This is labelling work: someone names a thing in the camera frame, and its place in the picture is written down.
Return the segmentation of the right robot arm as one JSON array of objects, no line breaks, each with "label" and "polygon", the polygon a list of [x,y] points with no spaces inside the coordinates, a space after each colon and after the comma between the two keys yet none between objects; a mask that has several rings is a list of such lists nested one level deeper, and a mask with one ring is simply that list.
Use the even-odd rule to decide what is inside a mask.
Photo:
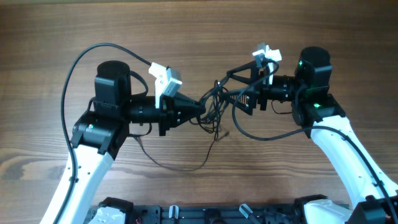
[{"label": "right robot arm", "polygon": [[350,121],[329,92],[330,54],[321,47],[304,48],[293,76],[278,76],[282,56],[268,46],[253,53],[253,61],[229,70],[227,78],[245,84],[229,91],[234,110],[251,114],[265,110],[269,100],[289,102],[298,131],[327,156],[344,184],[351,208],[324,195],[295,200],[293,223],[396,223],[397,184],[380,169],[355,135]]}]

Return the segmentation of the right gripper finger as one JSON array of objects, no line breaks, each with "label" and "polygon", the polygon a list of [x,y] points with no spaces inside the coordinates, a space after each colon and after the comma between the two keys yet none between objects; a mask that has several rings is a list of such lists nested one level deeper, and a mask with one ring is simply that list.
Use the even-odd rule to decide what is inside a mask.
[{"label": "right gripper finger", "polygon": [[252,115],[253,109],[257,105],[257,93],[254,90],[250,89],[245,91],[241,96],[239,96],[242,90],[243,89],[224,92],[222,94],[222,99],[227,101],[228,103],[231,103],[232,105],[235,101],[237,101],[237,108],[239,108],[248,115]]},{"label": "right gripper finger", "polygon": [[259,68],[256,62],[252,61],[227,71],[226,75],[228,78],[248,85],[258,80]]}]

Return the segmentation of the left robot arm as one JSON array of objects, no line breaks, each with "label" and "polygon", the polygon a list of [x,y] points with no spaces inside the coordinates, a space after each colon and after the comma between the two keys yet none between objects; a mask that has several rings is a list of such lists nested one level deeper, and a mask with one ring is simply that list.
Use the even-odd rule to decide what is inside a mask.
[{"label": "left robot arm", "polygon": [[206,111],[177,91],[180,81],[169,84],[160,96],[133,95],[132,77],[143,80],[124,62],[98,65],[95,97],[89,103],[94,109],[85,111],[73,127],[72,154],[42,223],[83,223],[99,184],[126,138],[132,136],[131,123],[157,123],[160,136],[165,136],[170,128]]}]

